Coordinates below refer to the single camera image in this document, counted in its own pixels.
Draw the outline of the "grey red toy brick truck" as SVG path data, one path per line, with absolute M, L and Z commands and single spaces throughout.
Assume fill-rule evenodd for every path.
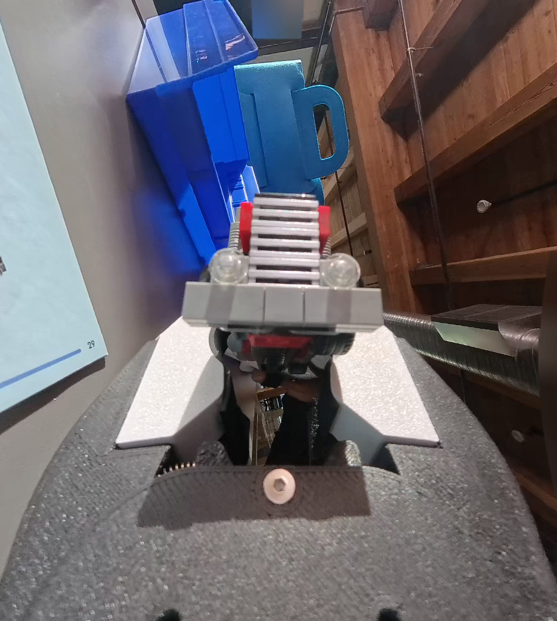
M 262 192 L 237 208 L 205 281 L 186 284 L 183 320 L 226 333 L 234 357 L 302 375 L 315 356 L 348 353 L 383 325 L 381 291 L 361 288 L 358 261 L 332 253 L 330 209 L 312 194 Z

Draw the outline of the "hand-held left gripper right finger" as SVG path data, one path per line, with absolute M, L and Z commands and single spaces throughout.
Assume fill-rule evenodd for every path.
M 387 327 L 355 336 L 350 350 L 317 356 L 321 392 L 313 451 L 324 460 L 333 439 L 353 441 L 363 464 L 386 445 L 440 445 L 395 336 Z

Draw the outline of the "black metal pipe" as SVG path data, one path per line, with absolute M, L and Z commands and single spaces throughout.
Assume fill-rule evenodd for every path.
M 332 17 L 332 12 L 334 9 L 335 1 L 324 1 L 322 4 L 322 13 L 321 13 L 321 26 L 319 27 L 319 33 L 315 39 L 314 52 L 312 59 L 309 63 L 307 77 L 305 79 L 305 83 L 307 86 L 312 86 L 314 84 L 314 78 L 317 70 L 317 66 L 319 64 L 319 58 L 321 55 L 321 49 L 324 45 L 324 41 L 328 36 L 329 32 L 329 23 L 330 18 Z

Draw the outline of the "light blue instruction booklet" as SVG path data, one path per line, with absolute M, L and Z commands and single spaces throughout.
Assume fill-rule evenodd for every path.
M 0 414 L 106 355 L 0 22 Z

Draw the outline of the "wooden shelf unit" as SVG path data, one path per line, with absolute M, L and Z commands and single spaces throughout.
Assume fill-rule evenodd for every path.
M 557 529 L 557 1 L 335 1 L 329 31 L 386 311 L 541 307 L 539 397 L 463 372 Z

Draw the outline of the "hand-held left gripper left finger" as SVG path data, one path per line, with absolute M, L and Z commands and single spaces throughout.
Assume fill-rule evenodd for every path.
M 250 377 L 239 362 L 217 357 L 216 329 L 177 319 L 157 339 L 116 438 L 118 448 L 171 446 L 178 462 L 194 462 L 198 447 L 243 423 L 250 461 Z

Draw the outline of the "blue plastic bin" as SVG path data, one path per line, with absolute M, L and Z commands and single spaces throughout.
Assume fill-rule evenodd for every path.
M 145 23 L 127 102 L 205 263 L 228 245 L 259 186 L 235 66 L 258 48 L 228 1 L 194 1 Z

